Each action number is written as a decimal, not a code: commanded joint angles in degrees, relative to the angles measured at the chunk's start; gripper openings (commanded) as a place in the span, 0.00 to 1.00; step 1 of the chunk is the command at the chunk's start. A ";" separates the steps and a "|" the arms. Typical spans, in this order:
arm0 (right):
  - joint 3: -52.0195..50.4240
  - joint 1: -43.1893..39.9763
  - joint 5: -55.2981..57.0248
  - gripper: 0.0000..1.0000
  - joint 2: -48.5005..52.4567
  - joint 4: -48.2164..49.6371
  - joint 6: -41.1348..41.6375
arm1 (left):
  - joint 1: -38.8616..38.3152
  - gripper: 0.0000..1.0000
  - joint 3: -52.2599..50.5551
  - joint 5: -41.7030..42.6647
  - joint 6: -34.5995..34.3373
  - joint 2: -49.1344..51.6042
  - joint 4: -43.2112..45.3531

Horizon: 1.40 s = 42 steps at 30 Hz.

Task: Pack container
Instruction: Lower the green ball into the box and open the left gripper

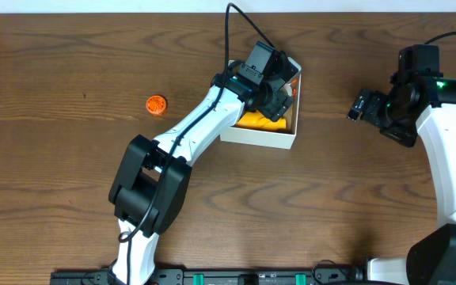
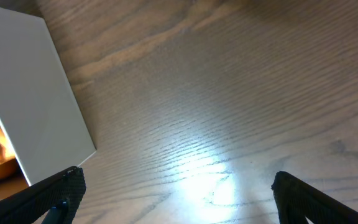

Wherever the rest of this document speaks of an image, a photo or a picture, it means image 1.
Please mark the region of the white pink duck figurine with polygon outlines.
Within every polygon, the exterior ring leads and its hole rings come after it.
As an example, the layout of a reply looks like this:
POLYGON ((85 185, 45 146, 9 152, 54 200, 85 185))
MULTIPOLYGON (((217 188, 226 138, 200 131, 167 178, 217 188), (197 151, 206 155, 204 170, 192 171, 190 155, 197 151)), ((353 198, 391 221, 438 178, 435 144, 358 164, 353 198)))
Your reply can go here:
POLYGON ((284 85, 284 90, 287 92, 287 95, 290 96, 290 97, 296 97, 297 96, 297 93, 298 93, 298 84, 299 84, 299 80, 296 78, 296 79, 293 79, 292 81, 286 83, 284 85))

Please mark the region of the yellow rubber duck toy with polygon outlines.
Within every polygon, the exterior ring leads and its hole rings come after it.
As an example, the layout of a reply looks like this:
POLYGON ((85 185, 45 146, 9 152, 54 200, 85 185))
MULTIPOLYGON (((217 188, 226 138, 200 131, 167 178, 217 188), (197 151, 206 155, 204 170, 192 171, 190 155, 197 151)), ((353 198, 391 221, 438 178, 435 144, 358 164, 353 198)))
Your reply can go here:
POLYGON ((274 122, 259 111, 246 112, 235 126, 259 131, 279 131, 287 127, 287 120, 280 118, 274 122))

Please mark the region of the white cardboard box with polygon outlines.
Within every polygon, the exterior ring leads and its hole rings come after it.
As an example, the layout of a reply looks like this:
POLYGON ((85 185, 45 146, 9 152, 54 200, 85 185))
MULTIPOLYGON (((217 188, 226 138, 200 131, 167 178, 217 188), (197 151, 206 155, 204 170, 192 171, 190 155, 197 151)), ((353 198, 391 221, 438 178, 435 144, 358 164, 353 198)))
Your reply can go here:
POLYGON ((240 143, 254 146, 266 146, 289 150, 296 138, 298 129, 298 111, 302 84, 302 67, 292 57, 289 61, 298 68, 296 78, 299 80, 298 93, 293 97, 293 105, 284 113, 287 127, 282 131, 259 131, 240 127, 228 127, 221 135, 220 140, 228 143, 240 143))

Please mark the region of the orange ribbed round toy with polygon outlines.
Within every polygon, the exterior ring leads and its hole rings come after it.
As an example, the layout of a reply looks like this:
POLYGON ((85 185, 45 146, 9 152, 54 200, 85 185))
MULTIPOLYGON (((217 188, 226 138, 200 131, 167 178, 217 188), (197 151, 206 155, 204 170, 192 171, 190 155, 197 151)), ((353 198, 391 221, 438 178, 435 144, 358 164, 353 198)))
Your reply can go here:
POLYGON ((153 95, 146 101, 146 110, 153 116, 162 116, 167 108, 168 102, 162 95, 153 95))

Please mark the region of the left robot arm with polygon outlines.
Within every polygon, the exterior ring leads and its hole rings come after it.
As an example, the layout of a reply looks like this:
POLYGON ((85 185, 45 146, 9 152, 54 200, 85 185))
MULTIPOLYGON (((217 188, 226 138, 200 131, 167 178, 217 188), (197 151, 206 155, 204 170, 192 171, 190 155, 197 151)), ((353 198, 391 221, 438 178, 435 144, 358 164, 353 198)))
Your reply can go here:
POLYGON ((250 109, 276 122, 293 105, 291 84, 300 67, 262 74, 260 82, 248 71, 242 62, 231 63, 180 123, 154 139, 137 135, 129 142, 108 194, 120 227, 115 284, 150 280, 158 239, 178 216, 192 166, 213 141, 250 109))

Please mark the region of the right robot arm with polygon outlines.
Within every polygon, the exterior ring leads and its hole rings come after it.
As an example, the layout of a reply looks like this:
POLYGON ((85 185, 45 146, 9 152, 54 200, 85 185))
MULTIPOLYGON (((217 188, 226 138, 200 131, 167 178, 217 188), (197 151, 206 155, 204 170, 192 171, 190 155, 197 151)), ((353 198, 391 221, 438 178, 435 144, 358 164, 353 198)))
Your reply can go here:
POLYGON ((362 89, 348 112, 402 146, 421 140, 429 161, 437 228, 402 258, 367 263, 372 283, 456 284, 456 79, 414 76, 390 94, 362 89))

